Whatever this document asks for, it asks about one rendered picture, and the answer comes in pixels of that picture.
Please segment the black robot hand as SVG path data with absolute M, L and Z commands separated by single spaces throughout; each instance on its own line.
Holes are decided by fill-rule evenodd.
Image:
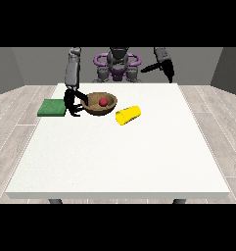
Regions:
M 160 63 L 150 65 L 150 66 L 142 69 L 141 73 L 148 73 L 153 70 L 163 71 L 165 76 L 168 79 L 168 82 L 172 83 L 173 77 L 174 77 L 174 69 L 173 69 L 173 63 L 171 60 L 164 60 Z
M 69 110 L 70 114 L 74 117 L 78 117 L 78 112 L 82 111 L 83 108 L 81 104 L 74 104 L 74 98 L 77 97 L 82 100 L 85 104 L 88 104 L 88 97 L 78 90 L 73 90 L 68 88 L 65 92 L 64 102 L 66 108 Z

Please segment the brown wooden bowl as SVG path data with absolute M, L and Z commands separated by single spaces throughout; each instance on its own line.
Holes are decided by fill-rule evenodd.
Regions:
M 87 94 L 88 104 L 80 101 L 84 110 L 93 116 L 105 116 L 109 114 L 118 103 L 115 95 L 108 92 L 92 92 Z

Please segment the green square pad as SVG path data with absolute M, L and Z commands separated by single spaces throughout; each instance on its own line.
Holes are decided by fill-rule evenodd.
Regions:
M 38 112 L 38 117 L 63 117 L 66 106 L 63 99 L 44 99 Z

